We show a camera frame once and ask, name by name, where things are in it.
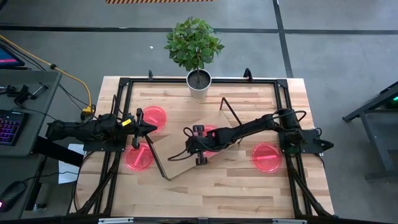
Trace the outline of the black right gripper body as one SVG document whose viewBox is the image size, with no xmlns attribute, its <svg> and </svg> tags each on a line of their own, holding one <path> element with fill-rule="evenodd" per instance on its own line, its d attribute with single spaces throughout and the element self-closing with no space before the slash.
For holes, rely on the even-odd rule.
<svg viewBox="0 0 398 224">
<path fill-rule="evenodd" d="M 220 152 L 226 148 L 226 129 L 217 128 L 204 134 L 204 129 L 186 128 L 185 151 L 189 154 L 201 154 L 205 151 Z"/>
</svg>

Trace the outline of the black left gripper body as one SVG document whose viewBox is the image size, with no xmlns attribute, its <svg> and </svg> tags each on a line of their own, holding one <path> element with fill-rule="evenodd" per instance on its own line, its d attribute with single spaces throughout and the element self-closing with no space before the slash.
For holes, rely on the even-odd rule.
<svg viewBox="0 0 398 224">
<path fill-rule="evenodd" d="M 141 136 L 141 123 L 143 120 L 143 110 L 141 108 L 138 108 L 136 111 L 136 115 L 127 115 L 126 119 L 131 119 L 131 123 L 123 126 L 123 132 L 125 135 L 133 135 L 133 140 L 132 140 L 132 147 L 134 149 L 139 149 L 140 144 L 139 144 L 139 137 Z"/>
</svg>

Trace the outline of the pink translucent plate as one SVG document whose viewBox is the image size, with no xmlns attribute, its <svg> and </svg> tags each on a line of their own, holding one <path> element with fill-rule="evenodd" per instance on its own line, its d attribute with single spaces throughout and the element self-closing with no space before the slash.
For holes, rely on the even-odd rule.
<svg viewBox="0 0 398 224">
<path fill-rule="evenodd" d="M 148 143 L 140 143 L 139 149 L 128 146 L 124 153 L 125 166 L 133 171 L 144 171 L 154 163 Z"/>
<path fill-rule="evenodd" d="M 167 114 L 165 110 L 159 106 L 148 106 L 143 109 L 144 121 L 148 124 L 154 125 L 157 129 L 154 131 L 159 132 L 167 122 Z"/>
<path fill-rule="evenodd" d="M 208 134 L 209 131 L 212 131 L 212 130 L 214 130 L 214 129 L 216 129 L 216 128 L 217 128 L 216 126 L 211 125 L 211 124 L 206 124 L 206 125 L 204 125 L 204 132 L 203 132 L 203 135 L 204 135 L 204 136 L 207 136 L 207 134 Z M 204 152 L 204 156 L 206 156 L 206 157 L 213 157 L 215 154 L 216 154 L 216 152 L 211 152 L 211 151 L 205 151 L 205 152 Z"/>
<path fill-rule="evenodd" d="M 278 147 L 269 142 L 257 144 L 251 153 L 254 167 L 261 172 L 276 172 L 282 163 L 282 153 Z"/>
</svg>

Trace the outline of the wooden shelf with black frame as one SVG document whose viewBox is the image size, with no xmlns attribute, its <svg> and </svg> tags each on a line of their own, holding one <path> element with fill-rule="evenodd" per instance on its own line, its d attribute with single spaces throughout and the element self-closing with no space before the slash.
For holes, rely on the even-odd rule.
<svg viewBox="0 0 398 224">
<path fill-rule="evenodd" d="M 234 116 L 235 113 L 226 98 L 222 98 L 218 111 L 189 111 L 185 115 L 179 114 L 177 117 L 183 119 L 182 122 L 168 122 L 159 133 L 149 134 L 146 141 L 161 176 L 170 181 L 197 166 L 195 159 L 198 155 L 185 151 L 185 141 L 188 139 L 185 135 L 186 128 L 193 129 L 198 124 L 233 128 L 228 115 Z"/>
</svg>

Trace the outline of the white plant pot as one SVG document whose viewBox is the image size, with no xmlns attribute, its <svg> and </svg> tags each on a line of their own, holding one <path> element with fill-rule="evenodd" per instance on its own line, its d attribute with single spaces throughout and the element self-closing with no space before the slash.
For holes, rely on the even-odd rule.
<svg viewBox="0 0 398 224">
<path fill-rule="evenodd" d="M 202 100 L 207 96 L 212 83 L 211 75 L 203 69 L 192 70 L 186 77 L 186 83 L 194 99 Z"/>
</svg>

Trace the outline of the white paper sheet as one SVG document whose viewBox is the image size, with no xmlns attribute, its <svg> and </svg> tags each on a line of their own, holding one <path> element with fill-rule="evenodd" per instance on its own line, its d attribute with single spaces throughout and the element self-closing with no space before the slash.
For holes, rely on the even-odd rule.
<svg viewBox="0 0 398 224">
<path fill-rule="evenodd" d="M 83 144 L 69 144 L 68 149 L 83 156 L 86 155 L 86 152 L 83 150 Z M 67 184 L 77 180 L 79 167 L 59 161 L 58 171 L 58 184 Z"/>
</svg>

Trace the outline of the green leafy small tree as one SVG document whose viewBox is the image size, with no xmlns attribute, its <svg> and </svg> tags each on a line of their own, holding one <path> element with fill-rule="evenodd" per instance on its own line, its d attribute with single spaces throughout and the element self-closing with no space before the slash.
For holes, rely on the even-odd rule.
<svg viewBox="0 0 398 224">
<path fill-rule="evenodd" d="M 205 65 L 214 62 L 224 45 L 212 26 L 191 16 L 166 34 L 164 49 L 169 52 L 169 59 L 189 72 L 194 85 L 203 85 L 210 80 L 205 77 Z"/>
</svg>

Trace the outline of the grey side desk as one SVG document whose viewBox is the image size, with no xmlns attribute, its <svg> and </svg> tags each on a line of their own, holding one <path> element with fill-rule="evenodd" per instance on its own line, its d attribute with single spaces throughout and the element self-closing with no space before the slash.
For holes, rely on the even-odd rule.
<svg viewBox="0 0 398 224">
<path fill-rule="evenodd" d="M 57 72 L 0 70 L 0 87 L 4 89 L 11 85 L 19 91 L 23 85 L 26 85 L 29 92 L 33 93 L 39 88 L 40 82 L 48 86 L 47 90 L 39 93 L 36 100 L 26 100 L 22 106 L 17 106 L 14 98 L 6 94 L 0 95 L 0 110 L 29 113 L 16 145 L 0 145 L 0 157 L 24 157 L 32 152 L 60 80 L 61 74 Z"/>
</svg>

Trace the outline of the black desk device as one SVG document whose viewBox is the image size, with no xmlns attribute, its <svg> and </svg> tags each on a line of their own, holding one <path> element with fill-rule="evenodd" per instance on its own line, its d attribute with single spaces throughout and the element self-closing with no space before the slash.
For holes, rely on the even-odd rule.
<svg viewBox="0 0 398 224">
<path fill-rule="evenodd" d="M 17 106 L 22 106 L 26 100 L 36 100 L 42 90 L 48 89 L 48 86 L 44 85 L 41 82 L 39 83 L 39 85 L 39 88 L 36 89 L 36 91 L 34 91 L 33 93 L 29 92 L 29 88 L 26 85 L 23 85 L 19 91 L 16 90 L 16 87 L 8 85 L 6 87 L 6 95 L 8 97 L 14 98 L 14 103 Z"/>
</svg>

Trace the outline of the backlit keyboard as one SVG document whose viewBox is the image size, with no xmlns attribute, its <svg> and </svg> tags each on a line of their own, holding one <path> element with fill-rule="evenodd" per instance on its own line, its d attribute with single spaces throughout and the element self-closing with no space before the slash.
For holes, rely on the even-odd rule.
<svg viewBox="0 0 398 224">
<path fill-rule="evenodd" d="M 0 110 L 0 145 L 15 146 L 29 113 Z"/>
</svg>

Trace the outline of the monitor with pink screen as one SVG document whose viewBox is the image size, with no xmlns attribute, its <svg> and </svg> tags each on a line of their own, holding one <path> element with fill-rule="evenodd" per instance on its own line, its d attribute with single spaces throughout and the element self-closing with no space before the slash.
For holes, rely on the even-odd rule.
<svg viewBox="0 0 398 224">
<path fill-rule="evenodd" d="M 0 44 L 0 68 L 22 67 L 25 63 Z"/>
</svg>

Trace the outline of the black metal stand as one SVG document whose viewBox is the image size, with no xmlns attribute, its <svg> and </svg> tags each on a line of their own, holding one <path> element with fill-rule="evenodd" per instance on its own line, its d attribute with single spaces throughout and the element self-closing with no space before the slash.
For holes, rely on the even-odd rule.
<svg viewBox="0 0 398 224">
<path fill-rule="evenodd" d="M 343 121 L 349 123 L 356 118 L 361 120 L 381 165 L 379 172 L 366 174 L 365 179 L 370 182 L 398 178 L 398 165 L 391 157 L 398 155 L 398 81 L 344 116 Z"/>
</svg>

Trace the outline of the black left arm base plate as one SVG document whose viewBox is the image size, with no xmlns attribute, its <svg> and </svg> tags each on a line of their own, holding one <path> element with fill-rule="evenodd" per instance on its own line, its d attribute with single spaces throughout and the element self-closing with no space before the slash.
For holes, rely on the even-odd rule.
<svg viewBox="0 0 398 224">
<path fill-rule="evenodd" d="M 83 150 L 87 152 L 123 152 L 125 145 L 119 141 L 88 141 L 84 143 Z"/>
</svg>

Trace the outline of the black metal table frame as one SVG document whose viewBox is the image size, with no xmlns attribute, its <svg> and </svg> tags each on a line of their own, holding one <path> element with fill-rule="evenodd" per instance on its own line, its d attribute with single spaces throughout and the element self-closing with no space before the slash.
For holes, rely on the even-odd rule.
<svg viewBox="0 0 398 224">
<path fill-rule="evenodd" d="M 181 134 L 184 127 L 199 119 L 223 112 L 232 126 L 252 121 L 277 109 L 274 90 L 287 84 L 292 106 L 308 111 L 307 92 L 299 78 L 276 80 L 228 78 L 213 83 L 204 100 L 191 97 L 183 78 L 169 82 L 134 82 L 130 111 L 156 105 L 167 113 L 167 122 L 151 139 L 160 145 L 163 138 Z M 240 145 L 211 157 L 206 166 L 194 167 L 171 179 L 162 177 L 156 166 L 134 172 L 120 164 L 111 214 L 114 217 L 200 217 L 200 218 L 292 218 L 287 168 L 274 173 L 257 170 L 251 152 L 260 142 L 276 143 L 275 132 L 264 131 L 244 138 Z"/>
</svg>

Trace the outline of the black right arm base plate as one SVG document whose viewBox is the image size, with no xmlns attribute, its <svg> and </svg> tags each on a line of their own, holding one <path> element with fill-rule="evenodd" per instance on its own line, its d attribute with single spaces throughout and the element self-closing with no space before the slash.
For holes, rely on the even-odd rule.
<svg viewBox="0 0 398 224">
<path fill-rule="evenodd" d="M 320 138 L 320 129 L 294 129 L 278 134 L 279 146 L 283 153 L 321 154 L 331 149 L 334 144 Z"/>
</svg>

